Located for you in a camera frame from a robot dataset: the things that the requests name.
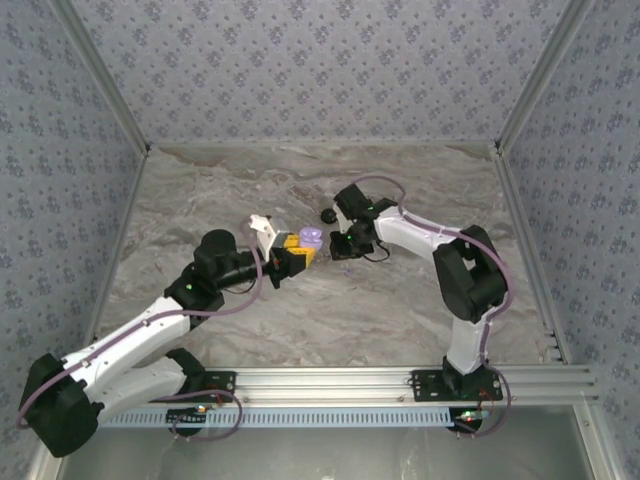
patterned wallpaper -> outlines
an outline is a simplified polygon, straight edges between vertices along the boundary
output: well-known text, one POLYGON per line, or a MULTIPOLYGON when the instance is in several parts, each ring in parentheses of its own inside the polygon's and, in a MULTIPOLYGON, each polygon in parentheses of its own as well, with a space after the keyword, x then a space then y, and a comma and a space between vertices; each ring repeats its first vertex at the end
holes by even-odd
POLYGON ((13 427, 29 365, 77 348, 139 156, 45 0, 0 2, 0 478, 35 435, 13 427))
POLYGON ((74 0, 152 142, 493 139, 566 0, 74 0))
POLYGON ((576 362, 640 478, 640 4, 599 0, 509 153, 576 362))

marble surface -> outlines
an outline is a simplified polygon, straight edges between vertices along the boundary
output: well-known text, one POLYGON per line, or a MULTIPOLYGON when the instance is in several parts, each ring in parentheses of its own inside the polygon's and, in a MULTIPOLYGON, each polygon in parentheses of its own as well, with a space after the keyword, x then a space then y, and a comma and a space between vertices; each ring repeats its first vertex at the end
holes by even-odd
MULTIPOLYGON (((244 312, 213 318, 164 350, 182 345, 205 365, 439 364, 451 335, 432 262, 399 247, 379 264, 333 262, 319 212, 351 180, 391 175, 413 213, 451 226, 486 228, 515 275, 517 297, 494 323, 494 363, 546 361, 543 325, 531 295, 489 147, 391 146, 174 147, 152 150, 99 336, 133 318, 191 261, 209 230, 251 213, 285 219, 292 230, 321 227, 326 242, 311 267, 274 290, 265 282, 244 312)), ((374 199, 392 185, 362 186, 374 199)), ((246 295, 225 295, 227 306, 246 295)))

white cable tray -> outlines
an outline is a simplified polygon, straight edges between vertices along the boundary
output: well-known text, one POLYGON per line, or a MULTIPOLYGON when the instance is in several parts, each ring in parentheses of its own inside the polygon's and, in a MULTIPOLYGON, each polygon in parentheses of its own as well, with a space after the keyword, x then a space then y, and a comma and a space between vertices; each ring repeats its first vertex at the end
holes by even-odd
MULTIPOLYGON (((113 417, 102 428, 169 428, 167 410, 138 408, 113 417)), ((229 428, 237 410, 221 408, 206 414, 204 423, 180 423, 180 428, 229 428)), ((242 428, 354 428, 354 427, 450 427, 447 407, 387 408, 246 408, 242 428)))

purple cable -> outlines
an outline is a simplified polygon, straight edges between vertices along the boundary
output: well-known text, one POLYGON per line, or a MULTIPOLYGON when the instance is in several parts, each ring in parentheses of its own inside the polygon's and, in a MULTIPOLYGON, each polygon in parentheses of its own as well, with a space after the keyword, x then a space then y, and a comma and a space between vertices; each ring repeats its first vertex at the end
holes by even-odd
MULTIPOLYGON (((160 320, 162 318, 171 317, 173 315, 198 316, 198 317, 208 317, 208 318, 210 318, 210 317, 223 317, 223 316, 226 316, 226 315, 232 315, 234 313, 241 312, 242 310, 244 310, 245 308, 247 308, 251 304, 253 304, 253 302, 255 302, 257 300, 258 296, 260 295, 260 291, 262 290, 262 264, 261 264, 261 260, 260 260, 260 255, 258 254, 258 250, 257 250, 255 244, 253 243, 253 239, 251 238, 251 229, 249 227, 248 221, 244 221, 244 222, 242 222, 240 224, 240 231, 244 235, 245 240, 247 241, 247 244, 249 245, 249 249, 251 250, 251 254, 253 255, 253 261, 256 264, 256 273, 257 273, 256 288, 253 290, 253 294, 251 295, 251 297, 246 302, 244 302, 242 305, 239 305, 237 307, 231 308, 229 310, 223 310, 221 312, 205 312, 205 311, 199 311, 199 310, 170 310, 170 311, 167 311, 167 312, 162 312, 162 313, 158 313, 156 315, 152 315, 151 317, 145 319, 146 323, 150 324, 150 323, 158 321, 158 320, 160 320)), ((24 418, 26 413, 29 411, 31 406, 34 404, 34 402, 40 397, 40 395, 42 395, 44 392, 46 392, 49 388, 51 388, 53 385, 58 383, 63 378, 68 377, 72 373, 74 373, 77 370, 79 370, 82 367, 82 363, 83 362, 91 362, 96 357, 98 357, 99 355, 104 353, 106 350, 108 350, 109 348, 113 347, 118 342, 120 342, 123 339, 127 338, 129 335, 131 335, 132 333, 138 331, 140 328, 142 328, 144 326, 145 326, 145 324, 142 323, 142 322, 136 323, 129 330, 126 330, 126 331, 122 332, 121 334, 117 335, 116 337, 112 338, 110 341, 105 343, 100 348, 98 348, 95 351, 91 352, 81 362, 78 362, 75 365, 72 365, 71 367, 65 369, 64 371, 62 371, 60 373, 58 373, 57 375, 52 377, 50 380, 47 380, 45 383, 40 385, 40 387, 38 387, 36 389, 36 391, 33 392, 29 396, 29 398, 27 398, 27 400, 24 402, 24 405, 22 405, 22 407, 18 411, 18 417, 16 418, 16 423, 15 423, 16 428, 18 428, 20 430, 26 430, 26 429, 29 428, 28 424, 23 424, 22 423, 22 419, 24 418)), ((198 394, 198 395, 202 395, 203 394, 202 392, 194 392, 194 393, 198 394)))
POLYGON ((386 177, 384 175, 366 175, 364 177, 355 179, 352 182, 352 184, 356 184, 365 180, 384 180, 386 182, 391 182, 392 184, 394 184, 400 190, 400 198, 398 199, 398 211, 400 212, 400 215, 402 215, 402 218, 404 218, 410 224, 415 225, 418 228, 422 228, 423 230, 426 230, 428 232, 459 238, 460 240, 463 240, 464 242, 467 242, 470 245, 473 245, 479 248, 491 260, 493 260, 493 262, 498 266, 498 269, 500 270, 502 277, 504 278, 505 284, 507 286, 507 298, 502 303, 502 305, 500 305, 494 312, 492 312, 490 315, 487 316, 487 322, 485 324, 484 331, 482 332, 482 338, 480 339, 480 359, 482 361, 482 364, 487 370, 498 375, 498 377, 504 384, 504 389, 506 390, 506 393, 507 393, 506 395, 507 405, 506 405, 504 414, 500 417, 500 420, 498 420, 498 422, 495 425, 485 430, 484 432, 473 434, 473 436, 475 437, 485 437, 487 435, 491 435, 500 427, 502 427, 502 425, 504 425, 504 422, 509 417, 509 412, 511 410, 512 399, 511 399, 511 388, 509 388, 509 383, 507 382, 507 379, 505 378, 504 374, 501 371, 489 365, 489 360, 487 359, 487 356, 486 356, 486 346, 487 346, 487 341, 489 339, 489 331, 491 330, 491 320, 493 320, 494 317, 496 317, 497 315, 500 315, 505 310, 507 310, 513 303, 513 292, 515 291, 515 285, 513 283, 513 278, 511 276, 511 273, 509 272, 509 269, 505 265, 505 263, 500 259, 500 257, 498 257, 498 255, 489 247, 487 247, 484 243, 476 240, 475 238, 471 238, 463 233, 456 232, 455 230, 449 230, 449 229, 440 230, 439 228, 434 227, 432 225, 427 225, 425 223, 419 222, 418 220, 411 218, 409 214, 406 214, 404 211, 403 203, 404 203, 405 197, 407 196, 407 191, 402 186, 402 184, 397 180, 394 180, 393 178, 390 178, 390 177, 386 177))
POLYGON ((238 418, 236 419, 236 422, 233 424, 233 426, 227 430, 224 433, 221 433, 220 435, 214 435, 213 437, 185 437, 184 435, 180 435, 178 433, 178 423, 180 423, 180 420, 182 420, 187 414, 182 414, 179 415, 178 418, 176 418, 173 421, 173 424, 171 425, 171 431, 173 432, 173 435, 175 436, 176 439, 180 439, 180 440, 184 440, 185 442, 215 442, 217 440, 224 440, 225 438, 230 437, 231 435, 233 435, 234 433, 236 433, 238 431, 238 429, 240 428, 240 423, 242 422, 242 403, 240 403, 240 400, 238 400, 238 397, 236 397, 233 393, 231 392, 227 392, 225 390, 203 390, 201 392, 191 392, 191 393, 181 393, 179 395, 169 395, 168 397, 160 397, 156 400, 160 400, 160 401, 168 401, 168 400, 186 400, 187 398, 193 398, 193 397, 199 397, 201 395, 211 395, 212 397, 214 395, 222 395, 223 397, 227 397, 230 398, 231 400, 233 400, 233 402, 238 405, 238 418))

